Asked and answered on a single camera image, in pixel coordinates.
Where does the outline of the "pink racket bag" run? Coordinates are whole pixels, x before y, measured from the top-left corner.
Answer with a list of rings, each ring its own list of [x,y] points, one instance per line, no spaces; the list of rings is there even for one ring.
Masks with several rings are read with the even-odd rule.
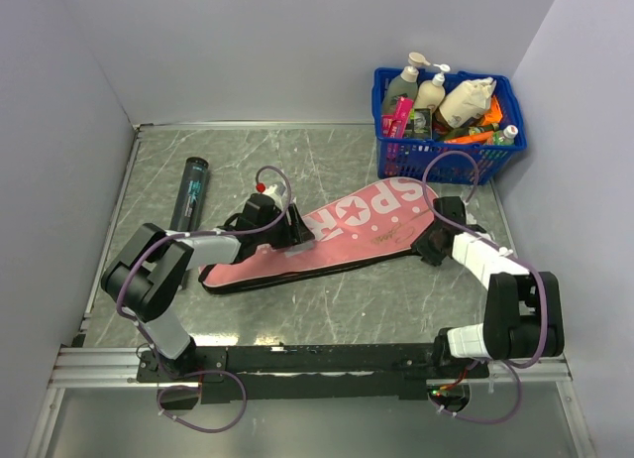
[[[344,273],[408,256],[411,244],[432,224],[426,199],[437,193],[420,180],[375,181],[303,217],[314,239],[275,250],[268,245],[237,265],[200,270],[211,294],[230,294]]]

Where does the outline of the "black shuttlecock tube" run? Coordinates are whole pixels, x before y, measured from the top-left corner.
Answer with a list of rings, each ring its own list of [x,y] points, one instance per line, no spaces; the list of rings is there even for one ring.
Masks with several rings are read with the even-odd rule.
[[[206,160],[199,157],[186,160],[169,222],[170,230],[193,232],[199,228],[208,179]]]

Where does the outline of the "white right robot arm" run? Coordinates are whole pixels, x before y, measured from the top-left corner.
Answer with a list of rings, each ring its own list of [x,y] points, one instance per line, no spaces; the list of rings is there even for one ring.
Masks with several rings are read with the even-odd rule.
[[[550,272],[532,272],[512,251],[492,242],[479,226],[466,223],[457,196],[432,201],[433,222],[411,244],[428,265],[450,258],[465,267],[486,291],[483,321],[449,327],[436,338],[434,369],[454,377],[474,360],[557,357],[565,334],[559,281]]]

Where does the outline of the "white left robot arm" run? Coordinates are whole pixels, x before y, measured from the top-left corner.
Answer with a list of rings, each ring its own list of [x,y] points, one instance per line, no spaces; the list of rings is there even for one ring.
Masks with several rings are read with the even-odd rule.
[[[282,206],[279,194],[254,193],[241,212],[211,231],[142,225],[102,274],[100,286],[154,347],[160,368],[182,381],[198,368],[195,340],[171,308],[185,274],[240,264],[261,245],[281,250],[314,239],[295,203]]]

